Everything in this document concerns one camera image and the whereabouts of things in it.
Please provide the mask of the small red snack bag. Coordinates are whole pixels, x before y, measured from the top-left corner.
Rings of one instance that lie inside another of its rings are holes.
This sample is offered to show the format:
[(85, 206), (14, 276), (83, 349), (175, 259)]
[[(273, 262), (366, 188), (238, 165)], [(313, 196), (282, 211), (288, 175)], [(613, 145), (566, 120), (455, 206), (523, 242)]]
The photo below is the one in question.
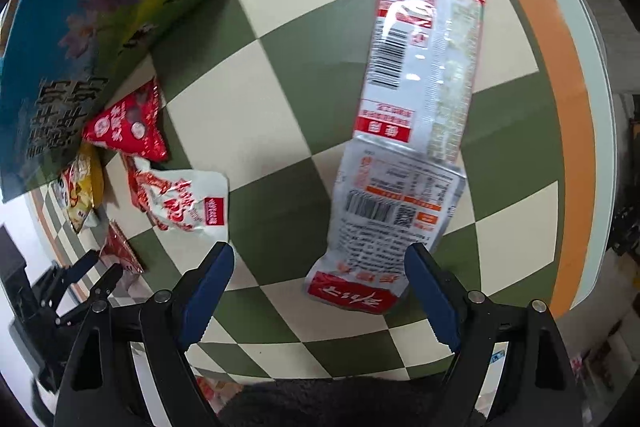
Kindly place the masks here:
[(160, 86), (155, 77), (85, 124), (82, 139), (92, 145), (149, 161), (168, 158), (157, 119)]

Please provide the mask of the brown red snack bag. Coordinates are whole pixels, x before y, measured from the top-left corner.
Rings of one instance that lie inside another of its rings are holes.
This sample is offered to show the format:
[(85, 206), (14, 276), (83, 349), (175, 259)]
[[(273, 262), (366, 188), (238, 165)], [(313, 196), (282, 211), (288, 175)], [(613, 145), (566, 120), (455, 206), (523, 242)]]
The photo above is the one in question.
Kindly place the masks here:
[(106, 229), (106, 236), (100, 250), (100, 259), (108, 267), (118, 263), (122, 269), (131, 274), (142, 275), (144, 273), (142, 262), (114, 221), (111, 221)]

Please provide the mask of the cardboard milk box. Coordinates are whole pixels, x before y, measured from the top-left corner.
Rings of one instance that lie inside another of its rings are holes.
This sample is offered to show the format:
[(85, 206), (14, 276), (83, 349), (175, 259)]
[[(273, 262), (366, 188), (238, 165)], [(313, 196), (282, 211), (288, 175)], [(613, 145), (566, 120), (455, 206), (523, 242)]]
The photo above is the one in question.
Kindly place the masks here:
[(55, 179), (81, 130), (201, 0), (17, 0), (1, 54), (1, 195)]

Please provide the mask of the long red white packet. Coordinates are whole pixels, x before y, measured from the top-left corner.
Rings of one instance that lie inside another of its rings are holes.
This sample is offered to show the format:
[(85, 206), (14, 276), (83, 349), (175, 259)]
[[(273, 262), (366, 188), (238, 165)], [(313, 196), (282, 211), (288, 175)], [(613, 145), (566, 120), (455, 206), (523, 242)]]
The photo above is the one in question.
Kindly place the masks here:
[(376, 1), (354, 132), (452, 164), (468, 119), (486, 0)]

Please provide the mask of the yellow panda snack bag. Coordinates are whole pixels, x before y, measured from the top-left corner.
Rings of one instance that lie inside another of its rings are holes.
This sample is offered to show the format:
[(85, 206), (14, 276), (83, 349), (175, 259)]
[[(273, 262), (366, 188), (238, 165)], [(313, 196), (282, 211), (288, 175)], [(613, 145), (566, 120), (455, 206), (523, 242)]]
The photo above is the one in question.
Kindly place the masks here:
[(82, 142), (75, 158), (65, 167), (53, 191), (72, 229), (79, 233), (90, 213), (102, 204), (103, 169), (96, 148)]

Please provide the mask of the red white chicken snack pack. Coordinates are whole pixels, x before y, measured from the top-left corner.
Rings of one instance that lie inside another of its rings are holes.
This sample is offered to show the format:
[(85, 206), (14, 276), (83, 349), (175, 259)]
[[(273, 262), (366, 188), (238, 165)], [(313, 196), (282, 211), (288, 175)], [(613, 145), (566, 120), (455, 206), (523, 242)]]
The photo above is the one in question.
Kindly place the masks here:
[(221, 173), (157, 170), (148, 160), (120, 156), (134, 207), (160, 231), (202, 233), (227, 242), (229, 182)]

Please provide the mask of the white red sausage packet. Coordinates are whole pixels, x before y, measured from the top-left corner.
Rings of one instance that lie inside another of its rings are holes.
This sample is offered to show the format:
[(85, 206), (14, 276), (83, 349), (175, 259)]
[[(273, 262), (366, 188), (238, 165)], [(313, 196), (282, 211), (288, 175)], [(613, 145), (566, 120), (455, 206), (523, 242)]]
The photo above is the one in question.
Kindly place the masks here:
[(393, 309), (408, 291), (407, 248), (438, 243), (465, 184), (456, 167), (349, 141), (334, 183), (326, 252), (306, 276), (307, 295), (349, 311)]

